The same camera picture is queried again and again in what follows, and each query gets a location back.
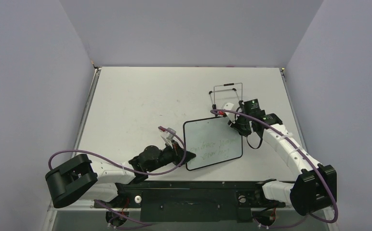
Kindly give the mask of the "black framed whiteboard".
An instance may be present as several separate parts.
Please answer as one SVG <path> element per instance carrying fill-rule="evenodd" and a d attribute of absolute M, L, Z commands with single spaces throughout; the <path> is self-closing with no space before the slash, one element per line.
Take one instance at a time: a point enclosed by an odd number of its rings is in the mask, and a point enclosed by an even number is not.
<path fill-rule="evenodd" d="M 189 120 L 183 124 L 186 149 L 196 156 L 187 162 L 189 171 L 213 166 L 243 156 L 242 136 L 225 117 Z"/>

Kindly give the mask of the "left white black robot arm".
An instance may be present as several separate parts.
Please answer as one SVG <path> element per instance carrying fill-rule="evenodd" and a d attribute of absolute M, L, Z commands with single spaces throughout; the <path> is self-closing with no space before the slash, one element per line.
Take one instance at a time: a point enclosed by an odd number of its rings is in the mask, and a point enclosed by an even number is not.
<path fill-rule="evenodd" d="M 125 202 L 125 193 L 119 184 L 138 184 L 149 176 L 157 176 L 157 169 L 168 164 L 179 168 L 196 157 L 177 142 L 159 149 L 146 147 L 139 155 L 122 164 L 101 155 L 80 150 L 79 154 L 57 167 L 49 167 L 45 180 L 55 208 L 67 207 L 79 199 L 101 200 L 119 207 Z"/>

